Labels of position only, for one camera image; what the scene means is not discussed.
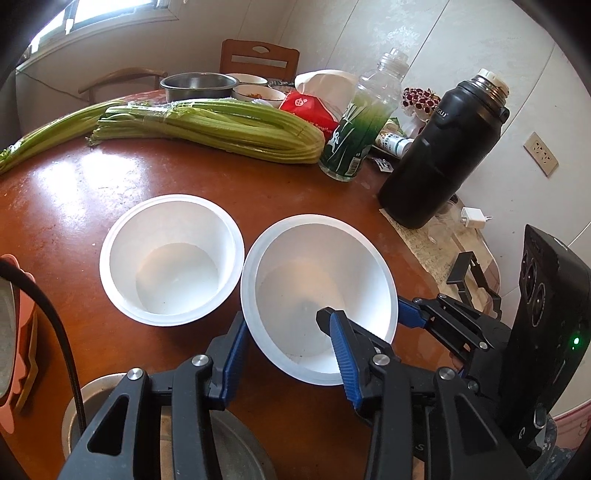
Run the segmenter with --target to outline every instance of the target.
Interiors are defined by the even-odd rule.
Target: wooden chair
[[[111,85],[113,83],[123,83],[128,82],[130,80],[137,80],[145,77],[154,77],[154,90],[158,90],[160,88],[160,79],[166,78],[167,76],[168,73],[166,73],[163,70],[152,70],[145,69],[142,67],[120,69],[116,70],[115,72],[111,72],[97,80],[94,80],[88,85],[81,87],[78,90],[78,93],[82,94],[88,92],[90,104],[92,105],[93,103],[96,103],[95,89],[102,87],[104,85]]]
[[[285,62],[285,67],[277,67],[268,63],[233,61],[232,56],[234,55],[254,59],[282,61]],[[250,75],[258,75],[267,79],[280,79],[291,82],[296,78],[299,59],[300,52],[294,48],[285,48],[279,45],[273,45],[273,43],[259,41],[228,39],[222,43],[220,73],[249,73]]]

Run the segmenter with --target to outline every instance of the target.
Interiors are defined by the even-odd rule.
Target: thermos cap
[[[495,72],[491,72],[490,70],[486,69],[480,69],[478,76],[486,78],[495,87],[499,87],[505,94],[505,97],[509,96],[509,87]]]

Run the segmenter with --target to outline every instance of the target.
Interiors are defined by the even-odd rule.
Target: black cable
[[[29,75],[24,70],[17,70],[17,74],[18,75],[24,75],[25,77],[29,77],[31,80],[35,80],[35,82],[39,82],[42,85],[46,86],[47,88],[49,88],[49,89],[51,89],[51,90],[53,90],[55,92],[63,93],[64,95],[70,96],[70,97],[75,98],[76,100],[79,100],[79,101],[84,102],[84,103],[90,103],[88,100],[84,100],[81,97],[77,97],[76,95],[72,95],[70,92],[66,92],[65,90],[60,90],[59,88],[52,87],[51,85],[45,83],[43,80],[36,79],[35,77]]]
[[[72,387],[72,394],[74,395],[74,403],[76,405],[76,414],[78,415],[78,425],[80,427],[80,435],[86,430],[86,413],[84,411],[84,403],[82,401],[82,392],[80,391],[80,382],[78,381],[78,374],[76,372],[76,364],[74,363],[74,355],[70,347],[66,329],[61,322],[60,316],[57,314],[51,301],[39,288],[39,286],[27,277],[22,270],[12,265],[10,262],[0,258],[0,277],[8,280],[24,293],[29,295],[31,299],[39,305],[39,308],[47,316],[53,330],[56,333],[57,341],[60,344],[61,352],[66,362],[68,376],[70,377],[70,386]]]

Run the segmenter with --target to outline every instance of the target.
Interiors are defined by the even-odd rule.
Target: red packaging bag
[[[333,132],[339,126],[338,120],[326,109],[318,97],[304,95],[298,91],[288,93],[279,109],[293,113],[314,125],[324,133],[325,141],[332,137]]]

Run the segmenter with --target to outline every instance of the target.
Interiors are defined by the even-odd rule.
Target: celery
[[[109,107],[124,103],[123,100],[110,100],[90,105],[33,130],[14,145],[0,151],[0,174],[38,153],[90,132]]]
[[[128,137],[182,138],[281,163],[315,163],[324,148],[322,132],[301,118],[234,99],[114,106],[97,121],[90,144]]]

